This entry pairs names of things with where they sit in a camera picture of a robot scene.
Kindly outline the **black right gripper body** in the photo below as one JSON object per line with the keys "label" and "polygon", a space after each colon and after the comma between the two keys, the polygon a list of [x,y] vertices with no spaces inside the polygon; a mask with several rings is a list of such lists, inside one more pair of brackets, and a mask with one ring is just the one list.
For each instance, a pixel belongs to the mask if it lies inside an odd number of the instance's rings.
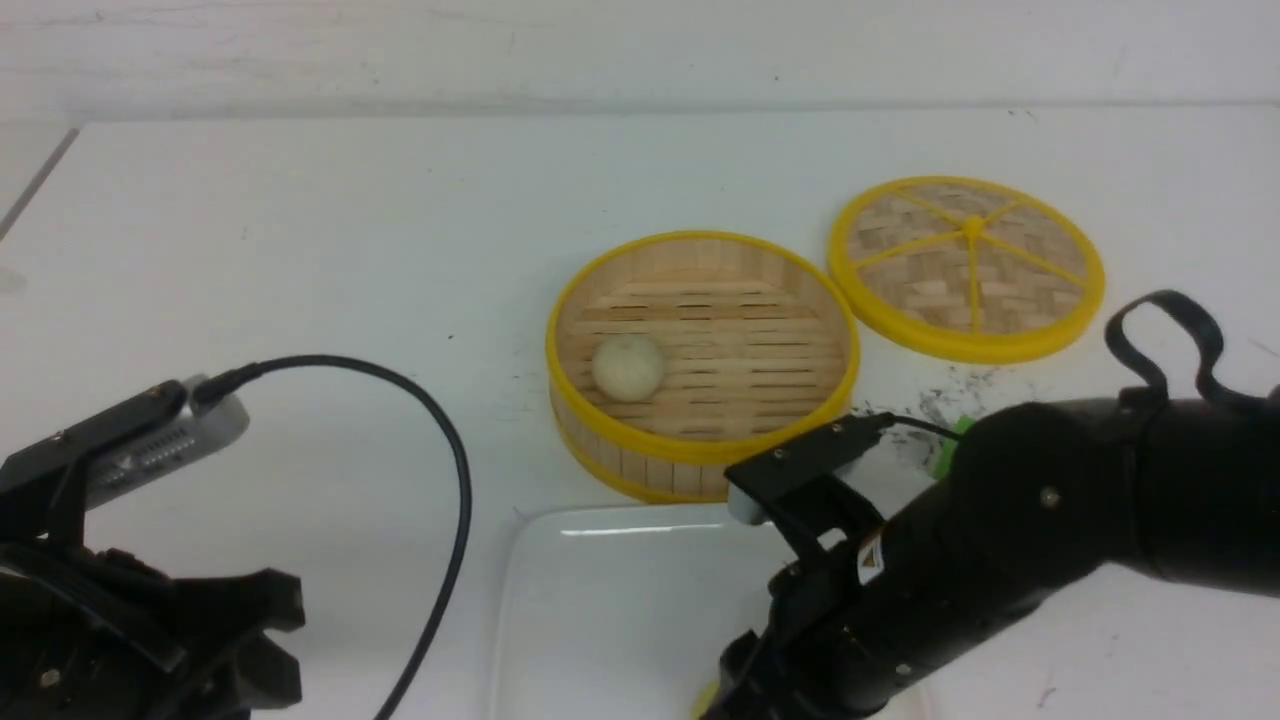
{"label": "black right gripper body", "polygon": [[998,634],[1001,565],[960,539],[869,539],[771,583],[704,719],[864,719]]}

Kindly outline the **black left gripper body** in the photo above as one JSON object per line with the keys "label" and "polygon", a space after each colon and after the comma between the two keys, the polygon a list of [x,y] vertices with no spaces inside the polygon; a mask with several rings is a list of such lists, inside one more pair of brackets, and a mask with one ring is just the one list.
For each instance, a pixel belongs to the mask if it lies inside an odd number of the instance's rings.
{"label": "black left gripper body", "polygon": [[306,621],[271,569],[173,579],[120,551],[3,547],[5,719],[248,719],[296,706]]}

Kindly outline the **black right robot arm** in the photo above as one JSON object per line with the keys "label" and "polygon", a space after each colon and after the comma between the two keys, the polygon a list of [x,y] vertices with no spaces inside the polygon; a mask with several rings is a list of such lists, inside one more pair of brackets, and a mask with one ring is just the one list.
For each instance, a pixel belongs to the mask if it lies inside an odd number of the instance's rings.
{"label": "black right robot arm", "polygon": [[836,477],[890,414],[846,415],[727,469],[796,559],[732,641],[704,719],[864,719],[1114,564],[1277,594],[1277,401],[1020,404],[957,439],[886,518]]}

